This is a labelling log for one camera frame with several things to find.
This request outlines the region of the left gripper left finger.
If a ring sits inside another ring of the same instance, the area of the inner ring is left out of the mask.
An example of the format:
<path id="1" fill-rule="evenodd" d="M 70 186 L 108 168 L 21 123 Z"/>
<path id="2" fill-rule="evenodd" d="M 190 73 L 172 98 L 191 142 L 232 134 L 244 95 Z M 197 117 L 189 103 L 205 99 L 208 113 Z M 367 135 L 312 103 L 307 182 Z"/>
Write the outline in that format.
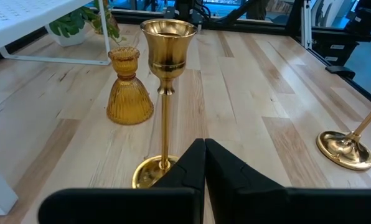
<path id="1" fill-rule="evenodd" d="M 196 139 L 170 171 L 148 189 L 63 189 L 41 203 L 43 224 L 202 223 L 205 152 Z"/>

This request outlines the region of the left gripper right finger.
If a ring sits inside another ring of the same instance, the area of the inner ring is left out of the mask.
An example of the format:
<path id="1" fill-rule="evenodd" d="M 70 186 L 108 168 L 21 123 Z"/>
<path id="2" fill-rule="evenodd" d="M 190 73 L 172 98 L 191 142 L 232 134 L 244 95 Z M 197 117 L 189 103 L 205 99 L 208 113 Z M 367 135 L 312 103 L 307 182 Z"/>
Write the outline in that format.
<path id="1" fill-rule="evenodd" d="M 213 139 L 205 176 L 216 223 L 371 224 L 371 189 L 284 187 Z"/>

